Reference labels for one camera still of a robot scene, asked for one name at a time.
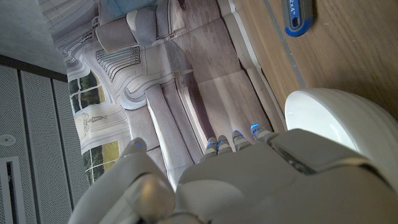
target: floor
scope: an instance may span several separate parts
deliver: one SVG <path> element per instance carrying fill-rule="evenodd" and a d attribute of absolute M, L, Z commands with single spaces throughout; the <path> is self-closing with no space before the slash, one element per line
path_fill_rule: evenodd
<path fill-rule="evenodd" d="M 377 103 L 398 119 L 398 2 L 316 0 L 301 37 L 284 32 L 281 1 L 233 0 L 282 110 L 301 88 L 336 88 Z"/>
<path fill-rule="evenodd" d="M 272 129 L 257 99 L 250 79 L 239 65 L 239 59 L 220 18 L 215 0 L 186 0 L 182 4 L 185 31 L 172 39 L 192 66 L 199 98 L 191 98 L 196 114 L 203 118 L 199 125 L 206 137 L 224 134 L 231 142 L 231 133 L 238 129 L 254 142 L 249 128 L 260 123 Z"/>

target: white object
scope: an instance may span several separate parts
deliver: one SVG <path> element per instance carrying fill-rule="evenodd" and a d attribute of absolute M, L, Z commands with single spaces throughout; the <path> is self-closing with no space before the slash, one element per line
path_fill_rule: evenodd
<path fill-rule="evenodd" d="M 10 134 L 2 134 L 0 136 L 0 145 L 2 146 L 12 146 L 15 142 L 15 137 Z"/>
<path fill-rule="evenodd" d="M 285 104 L 287 129 L 304 129 L 370 158 L 398 190 L 398 122 L 375 103 L 340 90 L 295 91 Z"/>

